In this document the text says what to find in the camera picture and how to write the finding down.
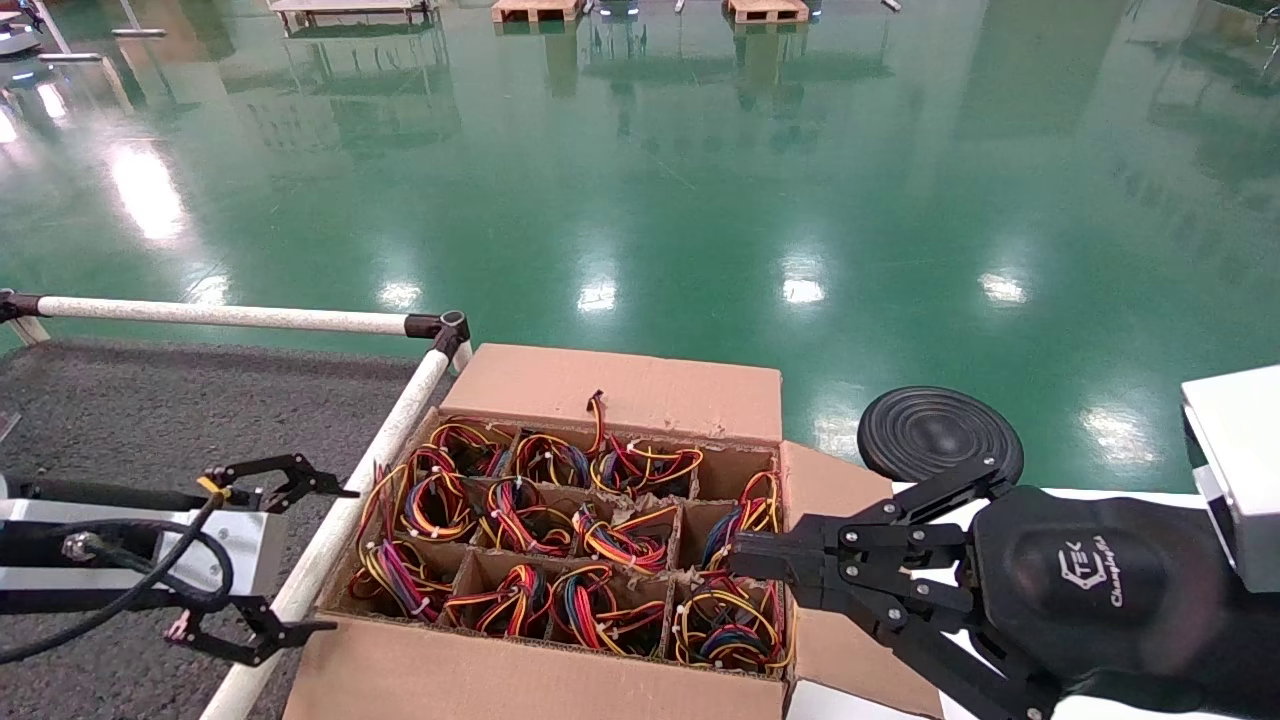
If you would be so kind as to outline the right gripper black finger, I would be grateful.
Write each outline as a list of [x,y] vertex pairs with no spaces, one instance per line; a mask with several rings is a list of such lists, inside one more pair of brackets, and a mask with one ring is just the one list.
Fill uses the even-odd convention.
[[1012,474],[980,455],[849,518],[805,514],[787,532],[741,530],[730,546],[728,569],[750,578],[818,578],[850,562],[892,570],[948,568],[963,556],[965,536],[929,524],[975,501],[995,501],[1012,487]]

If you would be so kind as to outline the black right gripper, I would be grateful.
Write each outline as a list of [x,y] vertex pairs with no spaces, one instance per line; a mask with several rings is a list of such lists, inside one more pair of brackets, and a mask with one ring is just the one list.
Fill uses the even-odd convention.
[[[904,573],[762,573],[842,615],[978,719],[1050,719],[1087,694],[1236,711],[1236,574],[1208,515],[1019,487],[970,523],[968,591]],[[969,632],[978,655],[951,641]]]

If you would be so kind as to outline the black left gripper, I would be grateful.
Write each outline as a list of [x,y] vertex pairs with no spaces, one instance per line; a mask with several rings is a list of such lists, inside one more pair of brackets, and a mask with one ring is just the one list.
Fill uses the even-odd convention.
[[[237,489],[244,478],[280,473],[275,489]],[[358,498],[302,454],[284,454],[200,475],[201,492],[138,489],[73,480],[3,484],[3,615],[187,609],[168,643],[260,667],[280,650],[302,648],[334,621],[287,623],[261,596],[233,596],[224,543],[205,529],[228,506],[284,512],[308,495]],[[236,643],[202,629],[206,612],[230,605],[250,629]]]

